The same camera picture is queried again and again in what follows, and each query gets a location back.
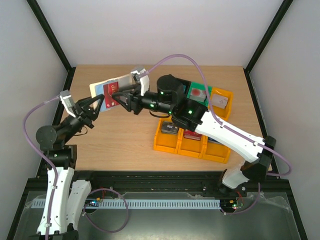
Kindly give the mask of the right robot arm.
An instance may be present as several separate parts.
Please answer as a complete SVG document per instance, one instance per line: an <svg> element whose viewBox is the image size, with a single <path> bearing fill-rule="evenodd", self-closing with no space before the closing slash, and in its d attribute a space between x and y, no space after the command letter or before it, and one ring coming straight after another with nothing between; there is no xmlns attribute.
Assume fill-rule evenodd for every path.
<svg viewBox="0 0 320 240"><path fill-rule="evenodd" d="M112 99L135 115L142 109L168 114L178 128L210 137L238 153L244 162L224 171L218 183L222 195L229 196L248 181L265 181L275 139L268 142L249 134L216 116L207 106L187 98L182 81L171 74L157 80L156 92L147 89L146 80L146 76L136 78L135 84L119 88L111 95Z"/></svg>

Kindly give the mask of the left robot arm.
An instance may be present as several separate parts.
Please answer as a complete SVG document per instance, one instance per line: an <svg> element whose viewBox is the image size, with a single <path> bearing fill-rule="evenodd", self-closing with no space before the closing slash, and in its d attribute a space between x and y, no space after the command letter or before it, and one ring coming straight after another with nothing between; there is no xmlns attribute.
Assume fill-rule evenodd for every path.
<svg viewBox="0 0 320 240"><path fill-rule="evenodd" d="M59 124L45 125L36 132L36 147L31 147L46 161L47 191L42 218L30 240L77 240L78 223L86 197L91 191L89 180L73 181L77 161L77 145L68 141L82 128L94 127L105 96L86 97L74 102L68 91L54 97L60 100L68 116Z"/></svg>

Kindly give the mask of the black VIP card stack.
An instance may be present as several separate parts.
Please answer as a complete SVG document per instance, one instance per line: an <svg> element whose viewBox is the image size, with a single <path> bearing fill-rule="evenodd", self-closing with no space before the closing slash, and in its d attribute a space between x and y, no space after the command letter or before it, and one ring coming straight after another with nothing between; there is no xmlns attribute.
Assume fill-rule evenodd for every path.
<svg viewBox="0 0 320 240"><path fill-rule="evenodd" d="M179 128L171 121L163 121L160 130L162 134L177 135Z"/></svg>

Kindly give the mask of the red white card stack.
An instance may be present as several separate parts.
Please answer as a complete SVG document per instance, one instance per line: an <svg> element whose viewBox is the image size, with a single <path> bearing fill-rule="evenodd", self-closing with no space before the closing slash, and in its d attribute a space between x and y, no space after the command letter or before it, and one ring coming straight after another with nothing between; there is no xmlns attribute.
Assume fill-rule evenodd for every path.
<svg viewBox="0 0 320 240"><path fill-rule="evenodd" d="M190 91L189 98L194 101L204 103L207 99L206 92L204 90L193 87Z"/></svg>

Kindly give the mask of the red VIP card stack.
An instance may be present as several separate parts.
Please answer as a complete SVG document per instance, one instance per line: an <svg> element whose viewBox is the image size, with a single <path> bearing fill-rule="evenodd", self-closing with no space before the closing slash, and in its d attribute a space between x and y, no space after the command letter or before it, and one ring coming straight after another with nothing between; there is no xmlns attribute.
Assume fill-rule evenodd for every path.
<svg viewBox="0 0 320 240"><path fill-rule="evenodd" d="M183 137L186 138L186 139L200 141L201 138L202 138L202 135L199 134L199 133L196 133L194 131L184 130L183 131Z"/></svg>

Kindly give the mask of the blue VIP card stack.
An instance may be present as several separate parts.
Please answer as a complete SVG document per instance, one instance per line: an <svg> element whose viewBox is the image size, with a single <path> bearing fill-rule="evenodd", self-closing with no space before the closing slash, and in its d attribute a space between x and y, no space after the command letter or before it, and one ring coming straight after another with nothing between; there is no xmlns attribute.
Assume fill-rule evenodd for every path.
<svg viewBox="0 0 320 240"><path fill-rule="evenodd" d="M215 139L212 138L212 137L208 137L208 142L209 142L209 143L214 143L214 144L220 144L219 141L215 140Z"/></svg>

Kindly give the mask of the black bin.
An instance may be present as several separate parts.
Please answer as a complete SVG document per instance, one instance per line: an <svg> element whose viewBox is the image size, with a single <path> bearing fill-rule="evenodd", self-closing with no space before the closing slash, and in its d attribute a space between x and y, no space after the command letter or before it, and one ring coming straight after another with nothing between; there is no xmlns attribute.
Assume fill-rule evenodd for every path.
<svg viewBox="0 0 320 240"><path fill-rule="evenodd" d="M190 86L191 86L192 82L188 81L188 80L181 79L181 78L178 78L177 80L182 83L182 85L183 85L183 93L185 95L187 95L188 92L189 92L189 89L190 89Z"/></svg>

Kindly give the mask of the yellow bin lower left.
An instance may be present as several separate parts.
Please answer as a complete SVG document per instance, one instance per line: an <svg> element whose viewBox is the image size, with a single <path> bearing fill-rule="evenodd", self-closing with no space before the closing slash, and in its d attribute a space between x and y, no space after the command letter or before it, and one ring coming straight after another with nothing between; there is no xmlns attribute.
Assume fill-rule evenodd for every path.
<svg viewBox="0 0 320 240"><path fill-rule="evenodd" d="M177 134L162 133L163 122L172 123L172 119L171 117L159 119L154 136L153 149L155 151L177 154L178 148L180 147L182 142L183 130L181 128L178 128Z"/></svg>

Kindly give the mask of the yellow bin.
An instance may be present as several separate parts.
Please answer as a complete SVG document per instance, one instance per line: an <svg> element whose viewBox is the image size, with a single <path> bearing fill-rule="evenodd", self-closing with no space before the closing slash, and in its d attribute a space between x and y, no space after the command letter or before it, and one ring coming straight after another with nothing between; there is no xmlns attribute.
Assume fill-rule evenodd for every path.
<svg viewBox="0 0 320 240"><path fill-rule="evenodd" d="M231 149L215 142L209 142L207 136L203 136L202 159L226 164L229 160Z"/></svg>
<svg viewBox="0 0 320 240"><path fill-rule="evenodd" d="M183 130L181 128L178 128L177 134L162 133L163 122L172 123L172 119L171 117L159 119L154 136L153 149L155 151L177 154L178 148L180 147L182 142Z"/></svg>
<svg viewBox="0 0 320 240"><path fill-rule="evenodd" d="M230 117L234 94L232 91L213 87L210 100L214 113L221 119L227 121Z"/></svg>
<svg viewBox="0 0 320 240"><path fill-rule="evenodd" d="M199 134L199 139L186 138L185 132L183 129L179 130L177 154L201 159L208 144L208 137Z"/></svg>

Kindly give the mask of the green bin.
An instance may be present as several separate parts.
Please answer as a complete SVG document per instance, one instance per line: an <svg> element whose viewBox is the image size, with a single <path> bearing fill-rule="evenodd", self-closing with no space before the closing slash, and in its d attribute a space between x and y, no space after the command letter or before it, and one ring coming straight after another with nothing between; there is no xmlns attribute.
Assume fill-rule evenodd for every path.
<svg viewBox="0 0 320 240"><path fill-rule="evenodd" d="M197 82L191 82L186 97L194 100L204 106L208 106L209 100L206 94L205 85Z"/></svg>

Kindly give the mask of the yellow bin lower middle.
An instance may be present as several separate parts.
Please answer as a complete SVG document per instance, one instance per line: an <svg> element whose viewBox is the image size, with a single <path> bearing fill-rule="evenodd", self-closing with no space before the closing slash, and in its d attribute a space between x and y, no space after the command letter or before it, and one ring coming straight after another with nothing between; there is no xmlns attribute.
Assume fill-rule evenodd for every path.
<svg viewBox="0 0 320 240"><path fill-rule="evenodd" d="M177 154L201 159L208 144L208 137L199 134L199 139L186 138L185 132L183 129L179 130Z"/></svg>

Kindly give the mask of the yellow bin upper right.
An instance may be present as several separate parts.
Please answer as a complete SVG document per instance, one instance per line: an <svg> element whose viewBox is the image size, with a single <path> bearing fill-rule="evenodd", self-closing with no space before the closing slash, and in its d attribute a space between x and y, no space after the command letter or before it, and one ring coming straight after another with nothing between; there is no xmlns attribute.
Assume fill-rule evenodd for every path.
<svg viewBox="0 0 320 240"><path fill-rule="evenodd" d="M234 94L232 91L213 87L210 100L214 113L221 119L227 121L230 117Z"/></svg>

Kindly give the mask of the yellow bin lower right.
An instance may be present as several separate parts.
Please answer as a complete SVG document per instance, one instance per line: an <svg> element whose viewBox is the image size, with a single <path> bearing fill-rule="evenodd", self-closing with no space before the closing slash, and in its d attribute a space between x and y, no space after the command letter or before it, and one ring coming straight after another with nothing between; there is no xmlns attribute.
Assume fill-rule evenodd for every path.
<svg viewBox="0 0 320 240"><path fill-rule="evenodd" d="M202 159L226 164L229 160L231 149L215 142L209 142L207 136L203 136Z"/></svg>

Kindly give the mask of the black frame post left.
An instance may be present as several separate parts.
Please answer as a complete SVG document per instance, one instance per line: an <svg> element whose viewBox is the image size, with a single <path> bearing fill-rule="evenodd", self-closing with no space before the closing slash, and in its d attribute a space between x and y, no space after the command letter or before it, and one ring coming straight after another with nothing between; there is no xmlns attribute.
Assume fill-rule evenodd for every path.
<svg viewBox="0 0 320 240"><path fill-rule="evenodd" d="M38 23L40 24L42 30L44 31L47 39L49 40L51 46L56 52L59 60L61 61L63 67L68 73L73 73L75 68L71 66L69 60L67 59L66 54L63 51L54 31L52 30L45 14L43 13L37 0L27 0L26 1L32 10L34 16L36 17Z"/></svg>

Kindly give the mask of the black frame post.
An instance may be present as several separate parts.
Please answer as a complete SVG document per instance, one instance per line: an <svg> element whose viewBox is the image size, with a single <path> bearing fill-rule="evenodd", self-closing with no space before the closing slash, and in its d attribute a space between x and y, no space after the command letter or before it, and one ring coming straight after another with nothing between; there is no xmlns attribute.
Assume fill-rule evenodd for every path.
<svg viewBox="0 0 320 240"><path fill-rule="evenodd" d="M267 30L265 31L262 39L260 40L257 48L255 49L252 57L250 58L247 66L244 69L244 73L246 76L248 76L251 73L251 71L253 70L253 68L255 67L260 56L262 55L263 51L267 47L272 36L276 32L278 26L280 25L281 21L283 20L284 16L286 15L287 11L289 10L289 8L293 2L294 2L294 0L283 0L282 1L276 14L274 15L272 21L270 22Z"/></svg>
<svg viewBox="0 0 320 240"><path fill-rule="evenodd" d="M45 14L43 13L37 0L27 0L26 1L32 10L34 16L36 17L38 23L40 24L42 30L44 31L47 39L49 40L51 46L56 52L59 60L61 61L63 67L68 73L73 73L75 68L71 66L69 60L67 59L66 54L63 51L54 31L52 30Z"/></svg>

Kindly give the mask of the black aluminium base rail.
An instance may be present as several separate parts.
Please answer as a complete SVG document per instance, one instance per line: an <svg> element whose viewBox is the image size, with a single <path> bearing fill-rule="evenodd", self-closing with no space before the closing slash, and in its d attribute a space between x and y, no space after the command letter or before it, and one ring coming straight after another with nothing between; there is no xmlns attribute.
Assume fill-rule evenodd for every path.
<svg viewBox="0 0 320 240"><path fill-rule="evenodd" d="M92 189L112 188L119 193L127 192L178 192L200 194L204 197L228 198L261 189L264 193L285 193L293 196L286 179L267 177L263 183L249 181L235 190L219 185L220 171L93 171L77 170L73 180L89 180Z"/></svg>

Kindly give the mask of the black frame post right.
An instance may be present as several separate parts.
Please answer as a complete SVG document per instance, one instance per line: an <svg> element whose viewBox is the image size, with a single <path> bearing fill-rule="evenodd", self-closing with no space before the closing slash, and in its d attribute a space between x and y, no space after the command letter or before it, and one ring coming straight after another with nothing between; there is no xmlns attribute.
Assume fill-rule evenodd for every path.
<svg viewBox="0 0 320 240"><path fill-rule="evenodd" d="M260 40L257 48L255 49L252 57L250 58L247 66L244 69L244 73L246 76L248 76L251 73L251 71L253 70L253 68L255 67L260 56L262 55L263 51L267 47L272 36L276 32L278 26L280 25L281 21L283 20L284 16L286 15L287 11L289 10L289 8L293 2L294 2L294 0L283 0L282 1L276 14L274 15L272 21L270 22L267 30L265 31L262 39Z"/></svg>

